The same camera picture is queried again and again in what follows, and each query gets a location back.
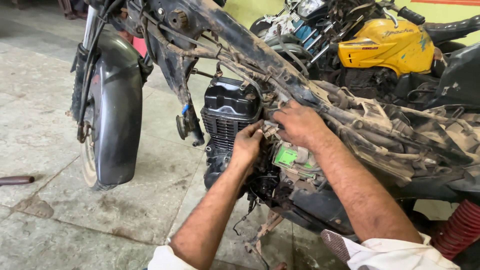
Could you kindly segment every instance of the hand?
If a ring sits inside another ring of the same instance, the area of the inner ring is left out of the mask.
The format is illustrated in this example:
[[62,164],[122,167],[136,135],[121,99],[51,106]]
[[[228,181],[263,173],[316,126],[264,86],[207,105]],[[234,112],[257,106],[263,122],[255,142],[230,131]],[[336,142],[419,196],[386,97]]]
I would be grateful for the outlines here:
[[290,100],[286,106],[277,110],[272,118],[285,127],[285,130],[277,131],[283,139],[312,152],[315,152],[326,135],[337,138],[318,113],[294,100]]
[[237,133],[233,143],[231,164],[249,167],[255,161],[260,151],[260,141],[264,136],[260,129],[263,124],[264,121],[260,120]]

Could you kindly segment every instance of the white sleeve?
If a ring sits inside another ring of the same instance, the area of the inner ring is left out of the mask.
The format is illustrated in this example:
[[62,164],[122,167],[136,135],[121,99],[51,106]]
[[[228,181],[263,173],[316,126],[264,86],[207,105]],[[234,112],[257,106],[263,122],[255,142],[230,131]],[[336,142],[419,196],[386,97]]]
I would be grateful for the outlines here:
[[430,236],[420,233],[423,244],[393,239],[369,239],[361,245],[343,238],[352,270],[366,266],[370,270],[460,270],[445,259],[430,243]]
[[148,270],[197,270],[175,256],[169,245],[158,246],[148,263]]

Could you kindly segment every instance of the tiled floor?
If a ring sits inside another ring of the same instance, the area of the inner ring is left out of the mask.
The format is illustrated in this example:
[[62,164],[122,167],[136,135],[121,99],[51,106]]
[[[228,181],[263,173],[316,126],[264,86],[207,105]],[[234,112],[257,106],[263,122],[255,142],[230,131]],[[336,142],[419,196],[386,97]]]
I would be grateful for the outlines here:
[[[84,21],[67,21],[55,0],[19,11],[0,4],[0,176],[33,175],[30,185],[0,187],[0,269],[141,269],[205,194],[203,147],[176,131],[181,108],[158,67],[144,87],[142,135],[134,179],[111,191],[84,183],[70,106],[71,60]],[[215,62],[196,67],[212,72]],[[199,111],[208,79],[192,76]],[[238,200],[212,269],[261,269],[243,242],[264,222],[261,206]],[[344,269],[319,238],[284,221],[262,239],[270,264]]]

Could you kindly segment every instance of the red spring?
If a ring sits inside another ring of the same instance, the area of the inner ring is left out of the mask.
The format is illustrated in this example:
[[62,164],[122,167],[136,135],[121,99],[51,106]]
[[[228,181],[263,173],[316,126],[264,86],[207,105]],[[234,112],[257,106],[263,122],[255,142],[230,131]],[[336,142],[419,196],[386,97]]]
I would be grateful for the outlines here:
[[452,260],[480,237],[480,206],[464,200],[432,238],[434,246]]

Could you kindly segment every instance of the man's right hand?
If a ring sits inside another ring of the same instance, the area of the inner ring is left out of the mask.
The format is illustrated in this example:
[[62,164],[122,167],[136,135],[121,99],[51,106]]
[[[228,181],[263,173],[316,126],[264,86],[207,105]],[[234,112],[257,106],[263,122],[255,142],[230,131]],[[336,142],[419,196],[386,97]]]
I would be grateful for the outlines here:
[[285,130],[277,131],[283,139],[312,152],[319,150],[323,138],[334,137],[338,140],[318,113],[294,100],[290,100],[284,107],[277,110],[272,118],[285,127]]

